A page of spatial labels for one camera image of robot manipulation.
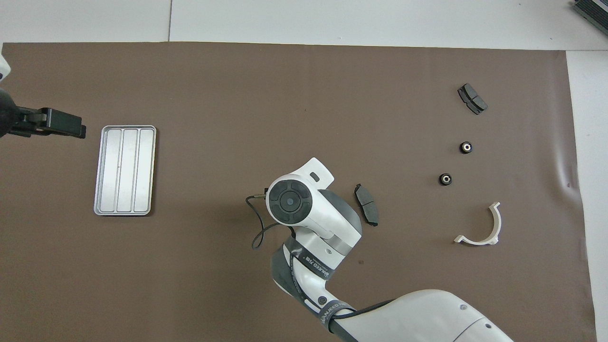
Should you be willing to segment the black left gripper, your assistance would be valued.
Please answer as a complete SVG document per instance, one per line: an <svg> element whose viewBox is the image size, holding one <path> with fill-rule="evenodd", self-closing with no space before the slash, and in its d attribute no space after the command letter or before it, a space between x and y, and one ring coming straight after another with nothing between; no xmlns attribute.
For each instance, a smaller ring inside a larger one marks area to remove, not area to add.
<svg viewBox="0 0 608 342"><path fill-rule="evenodd" d="M24 107L15 105L9 93L0 89L0 137L10 134L13 126L24 118ZM28 122L31 123L31 135L48 136L58 134L73 138L85 139L86 126L78 115L64 111L40 108L30 110Z"/></svg>

